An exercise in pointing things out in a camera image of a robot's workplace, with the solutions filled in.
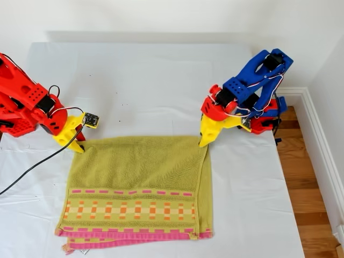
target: yellow-green towel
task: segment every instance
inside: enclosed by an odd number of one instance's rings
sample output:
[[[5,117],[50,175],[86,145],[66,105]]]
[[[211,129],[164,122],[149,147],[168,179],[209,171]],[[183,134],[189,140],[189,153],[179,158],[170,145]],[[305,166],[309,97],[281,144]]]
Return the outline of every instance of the yellow-green towel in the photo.
[[[64,249],[212,236],[211,166],[198,137],[82,142],[55,234]]]

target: white tablecloth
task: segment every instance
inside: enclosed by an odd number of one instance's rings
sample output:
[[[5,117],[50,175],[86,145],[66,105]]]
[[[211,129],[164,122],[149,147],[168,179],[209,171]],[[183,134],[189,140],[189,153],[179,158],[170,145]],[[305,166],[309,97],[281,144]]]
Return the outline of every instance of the white tablecloth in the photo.
[[[27,72],[46,88],[60,86],[64,106],[100,116],[98,129],[84,129],[87,139],[199,135],[199,108],[209,87],[235,76],[251,56],[242,45],[35,43]],[[59,148],[41,127],[20,138],[3,135],[0,189]],[[224,130],[210,152],[212,239],[90,250],[86,256],[304,257],[272,133]],[[0,197],[0,257],[65,256],[66,240],[54,229],[72,157],[63,151]]]

